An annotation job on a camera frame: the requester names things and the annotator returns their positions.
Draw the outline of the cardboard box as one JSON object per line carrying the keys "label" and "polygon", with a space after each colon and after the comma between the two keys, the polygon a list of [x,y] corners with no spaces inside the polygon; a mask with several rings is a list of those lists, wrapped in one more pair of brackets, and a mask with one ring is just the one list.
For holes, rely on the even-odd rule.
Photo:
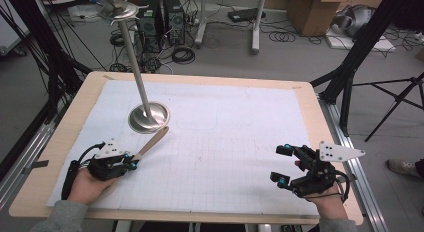
{"label": "cardboard box", "polygon": [[287,16],[303,36],[323,36],[341,2],[347,0],[289,0]]}

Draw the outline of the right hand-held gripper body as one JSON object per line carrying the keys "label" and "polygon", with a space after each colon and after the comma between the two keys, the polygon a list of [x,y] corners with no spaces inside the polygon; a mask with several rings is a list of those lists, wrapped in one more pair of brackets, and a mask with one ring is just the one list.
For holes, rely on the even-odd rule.
{"label": "right hand-held gripper body", "polygon": [[307,171],[306,175],[292,180],[289,184],[293,193],[298,197],[322,193],[330,188],[334,182],[346,186],[341,190],[342,196],[347,197],[350,191],[351,179],[343,172],[337,170],[333,162],[346,162],[350,159],[365,155],[364,150],[349,149],[347,147],[321,141],[319,148],[314,151],[306,145],[293,146],[293,155],[300,160],[300,169]]}

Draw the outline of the grey bag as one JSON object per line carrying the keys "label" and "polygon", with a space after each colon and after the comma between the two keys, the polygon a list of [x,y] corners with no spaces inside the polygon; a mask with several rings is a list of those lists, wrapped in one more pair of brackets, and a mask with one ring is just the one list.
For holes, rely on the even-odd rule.
{"label": "grey bag", "polygon": [[348,36],[355,38],[370,21],[373,14],[374,10],[366,5],[347,5],[335,14],[331,24],[336,25]]}

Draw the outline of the white grid mat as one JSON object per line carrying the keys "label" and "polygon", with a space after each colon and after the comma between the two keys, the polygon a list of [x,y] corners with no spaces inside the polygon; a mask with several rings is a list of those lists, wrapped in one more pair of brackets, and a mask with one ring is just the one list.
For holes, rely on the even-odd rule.
{"label": "white grid mat", "polygon": [[272,172],[301,176],[279,145],[309,144],[296,88],[148,82],[170,110],[167,135],[96,209],[314,216]]}

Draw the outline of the beige slotted spatula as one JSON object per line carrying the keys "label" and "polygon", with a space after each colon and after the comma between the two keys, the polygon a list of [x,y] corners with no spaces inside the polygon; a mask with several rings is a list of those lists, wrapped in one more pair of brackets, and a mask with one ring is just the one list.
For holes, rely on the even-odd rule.
{"label": "beige slotted spatula", "polygon": [[[141,150],[133,157],[133,161],[140,161],[142,157],[153,148],[169,131],[169,127],[165,126],[160,129],[142,148]],[[99,200],[102,200],[109,195],[111,195],[117,187],[117,184],[114,183],[111,186],[107,187],[100,195]]]}

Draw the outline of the black tripod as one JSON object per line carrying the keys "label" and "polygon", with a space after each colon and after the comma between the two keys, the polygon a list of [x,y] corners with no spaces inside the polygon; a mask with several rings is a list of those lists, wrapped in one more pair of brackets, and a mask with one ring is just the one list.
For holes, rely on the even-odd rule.
{"label": "black tripod", "polygon": [[[403,89],[399,93],[394,93],[392,91],[389,91],[386,88],[383,88],[384,84],[395,84],[395,83],[402,83],[402,82],[408,82],[408,85],[406,86],[405,89]],[[357,83],[356,85],[357,86],[372,86],[372,87],[376,88],[377,90],[380,90],[383,93],[391,96],[394,99],[394,102],[389,107],[388,112],[383,116],[383,118],[376,125],[376,127],[366,137],[366,139],[365,139],[366,142],[368,142],[375,135],[375,133],[380,129],[380,127],[386,122],[386,120],[389,118],[389,116],[399,107],[399,105],[401,103],[406,103],[406,104],[413,106],[415,108],[418,108],[418,109],[420,109],[424,112],[424,72],[422,72],[418,77]],[[419,91],[420,103],[416,103],[416,102],[413,102],[413,101],[407,99],[407,96],[409,95],[409,93],[414,88],[417,88],[418,91]]]}

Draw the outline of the black frame stand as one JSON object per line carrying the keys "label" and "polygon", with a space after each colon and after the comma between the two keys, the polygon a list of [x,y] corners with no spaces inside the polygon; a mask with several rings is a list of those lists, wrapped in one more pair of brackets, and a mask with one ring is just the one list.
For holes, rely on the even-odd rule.
{"label": "black frame stand", "polygon": [[335,104],[339,94],[343,93],[339,127],[345,136],[349,135],[348,118],[354,76],[394,17],[409,2],[382,0],[342,63],[333,71],[310,82],[313,87],[328,82],[326,89],[319,94],[319,98],[327,104]]}
{"label": "black frame stand", "polygon": [[36,0],[8,1],[28,28],[38,47],[35,47],[23,34],[23,30],[17,25],[11,15],[1,8],[0,15],[29,49],[39,71],[44,72],[48,76],[46,86],[48,100],[0,162],[0,182],[12,169],[18,157],[22,154],[24,147],[29,143],[29,139],[35,134],[35,131],[43,123],[53,120],[53,117],[58,113],[59,100],[65,95],[74,96],[78,92],[83,82],[78,75],[78,71],[83,75],[88,75],[92,72],[92,69],[72,58],[64,51],[48,25],[45,16],[40,11]]}

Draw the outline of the black computer tower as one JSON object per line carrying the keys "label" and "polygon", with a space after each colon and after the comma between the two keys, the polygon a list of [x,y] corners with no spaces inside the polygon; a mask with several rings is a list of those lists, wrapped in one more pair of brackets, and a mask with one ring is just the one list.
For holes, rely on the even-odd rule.
{"label": "black computer tower", "polygon": [[160,0],[140,0],[139,6],[137,27],[143,51],[157,53],[160,50],[160,36],[163,34]]}
{"label": "black computer tower", "polygon": [[185,13],[180,0],[163,0],[165,29],[170,45],[185,43]]}

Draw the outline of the white stand leg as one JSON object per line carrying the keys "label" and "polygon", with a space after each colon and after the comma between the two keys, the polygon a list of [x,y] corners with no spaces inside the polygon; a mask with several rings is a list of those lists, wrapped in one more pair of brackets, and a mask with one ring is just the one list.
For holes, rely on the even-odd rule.
{"label": "white stand leg", "polygon": [[265,0],[259,0],[257,15],[254,20],[254,26],[252,29],[252,43],[251,43],[251,51],[253,54],[257,55],[260,49],[260,22],[262,18],[262,12],[264,9]]}
{"label": "white stand leg", "polygon": [[207,26],[207,16],[206,16],[206,0],[200,0],[200,19],[196,38],[194,44],[197,48],[200,48],[203,42],[203,37],[205,34]]}

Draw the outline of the person's right hand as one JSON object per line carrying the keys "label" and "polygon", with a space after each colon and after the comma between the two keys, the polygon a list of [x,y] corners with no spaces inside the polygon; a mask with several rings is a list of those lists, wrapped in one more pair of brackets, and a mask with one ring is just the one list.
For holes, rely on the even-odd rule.
{"label": "person's right hand", "polygon": [[305,199],[316,206],[322,219],[345,220],[348,218],[336,182],[322,193],[307,195]]}

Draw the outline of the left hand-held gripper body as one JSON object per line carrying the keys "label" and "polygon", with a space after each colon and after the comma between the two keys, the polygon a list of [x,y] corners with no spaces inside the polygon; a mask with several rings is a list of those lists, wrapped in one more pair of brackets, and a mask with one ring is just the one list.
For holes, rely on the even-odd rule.
{"label": "left hand-held gripper body", "polygon": [[121,177],[130,171],[129,164],[133,161],[133,155],[131,160],[124,160],[124,154],[129,153],[121,150],[114,139],[110,139],[89,160],[87,168],[93,177],[101,181]]}

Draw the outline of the black flat device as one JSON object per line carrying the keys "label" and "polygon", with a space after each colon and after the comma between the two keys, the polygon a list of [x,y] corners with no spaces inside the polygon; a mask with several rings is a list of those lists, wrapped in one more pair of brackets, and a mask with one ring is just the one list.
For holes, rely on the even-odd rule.
{"label": "black flat device", "polygon": [[257,20],[258,9],[243,9],[238,11],[230,11],[227,13],[228,18],[234,22],[244,22],[244,21],[256,21]]}

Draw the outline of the person's left hand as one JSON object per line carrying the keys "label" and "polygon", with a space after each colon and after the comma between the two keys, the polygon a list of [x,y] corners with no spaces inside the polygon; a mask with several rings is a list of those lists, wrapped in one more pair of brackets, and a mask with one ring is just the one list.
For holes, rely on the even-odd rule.
{"label": "person's left hand", "polygon": [[80,169],[73,182],[68,200],[89,205],[116,181],[116,178],[101,181],[93,177],[87,168]]}

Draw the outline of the steel utensil hanging stand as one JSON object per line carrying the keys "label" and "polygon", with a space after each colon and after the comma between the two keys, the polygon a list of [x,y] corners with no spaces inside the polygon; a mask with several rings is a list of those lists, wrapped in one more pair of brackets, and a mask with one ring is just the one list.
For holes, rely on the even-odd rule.
{"label": "steel utensil hanging stand", "polygon": [[144,87],[127,22],[135,20],[140,7],[127,0],[101,0],[100,16],[111,24],[117,23],[130,61],[141,104],[129,114],[130,127],[138,133],[154,133],[164,128],[170,119],[169,109],[159,102],[150,102]]}

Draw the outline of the white flat board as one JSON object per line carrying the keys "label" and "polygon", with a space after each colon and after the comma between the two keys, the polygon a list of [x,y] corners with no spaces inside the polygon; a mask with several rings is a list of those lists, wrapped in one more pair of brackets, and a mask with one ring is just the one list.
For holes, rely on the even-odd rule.
{"label": "white flat board", "polygon": [[[326,33],[326,41],[332,49],[350,50],[354,45],[354,40],[337,26],[332,26]],[[381,36],[379,41],[374,45],[375,52],[394,52],[395,46],[385,37]]]}

